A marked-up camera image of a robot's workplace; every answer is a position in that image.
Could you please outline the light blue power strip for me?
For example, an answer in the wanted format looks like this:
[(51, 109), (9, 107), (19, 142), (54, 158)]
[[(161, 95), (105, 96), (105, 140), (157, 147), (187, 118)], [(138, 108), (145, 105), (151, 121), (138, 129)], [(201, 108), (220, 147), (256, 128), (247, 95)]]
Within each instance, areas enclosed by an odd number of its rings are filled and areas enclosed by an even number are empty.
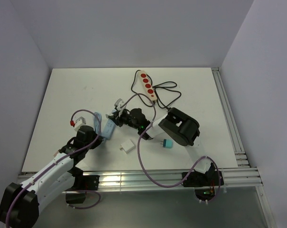
[(102, 137), (105, 140), (110, 140), (115, 127), (116, 127), (116, 124), (112, 120), (108, 119), (102, 131)]

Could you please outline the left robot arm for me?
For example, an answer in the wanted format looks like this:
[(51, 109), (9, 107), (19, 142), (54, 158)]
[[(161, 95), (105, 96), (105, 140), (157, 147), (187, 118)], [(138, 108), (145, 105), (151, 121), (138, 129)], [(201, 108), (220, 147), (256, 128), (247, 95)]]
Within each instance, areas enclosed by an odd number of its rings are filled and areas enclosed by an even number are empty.
[(0, 222), (8, 228), (31, 228), (41, 212), (66, 190), (96, 192), (85, 183), (83, 170), (77, 164), (89, 150), (103, 142), (103, 137), (87, 125), (58, 150), (52, 161), (20, 184), (11, 183), (0, 203)]

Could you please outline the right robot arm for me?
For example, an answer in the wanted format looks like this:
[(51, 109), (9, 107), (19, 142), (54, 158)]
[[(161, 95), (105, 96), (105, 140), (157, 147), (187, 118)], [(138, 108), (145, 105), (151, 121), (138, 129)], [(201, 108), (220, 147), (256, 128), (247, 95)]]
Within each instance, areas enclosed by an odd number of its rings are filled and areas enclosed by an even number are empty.
[(219, 188), (224, 184), (222, 172), (215, 161), (209, 156), (199, 157), (192, 165), (190, 170), (184, 174), (182, 179), (173, 185), (164, 185), (154, 180), (145, 169), (140, 154), (141, 140), (152, 140), (156, 136), (166, 133), (180, 146), (193, 147), (196, 139), (200, 136), (200, 124), (189, 115), (177, 108), (171, 108), (162, 118), (151, 121), (147, 120), (140, 108), (132, 110), (116, 110), (107, 116), (117, 126), (123, 125), (136, 129), (139, 134), (137, 142), (137, 156), (142, 171), (146, 177), (155, 185), (162, 188), (174, 188), (183, 185), (188, 181), (193, 183), (193, 187), (211, 186), (212, 183)]

